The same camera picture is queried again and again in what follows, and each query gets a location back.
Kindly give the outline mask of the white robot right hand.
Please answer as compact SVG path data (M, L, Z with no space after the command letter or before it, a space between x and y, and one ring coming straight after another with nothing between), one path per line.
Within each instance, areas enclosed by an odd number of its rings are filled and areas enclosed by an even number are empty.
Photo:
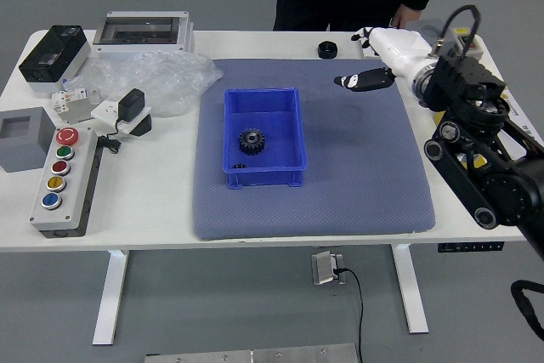
M374 51L384 67L335 77L335 84L353 92L366 92L388 88L397 78L402 78L412 87L415 95L422 96L437 60L430 56L432 48L420 33L365 27L357 31L352 39L361 41L363 48Z

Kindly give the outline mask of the person's left hand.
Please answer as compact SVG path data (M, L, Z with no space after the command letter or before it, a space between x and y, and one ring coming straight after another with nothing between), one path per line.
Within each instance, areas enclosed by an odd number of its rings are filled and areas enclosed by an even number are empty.
M390 21L390 26L396 29L404 29L410 21L418 20L420 12L401 4Z

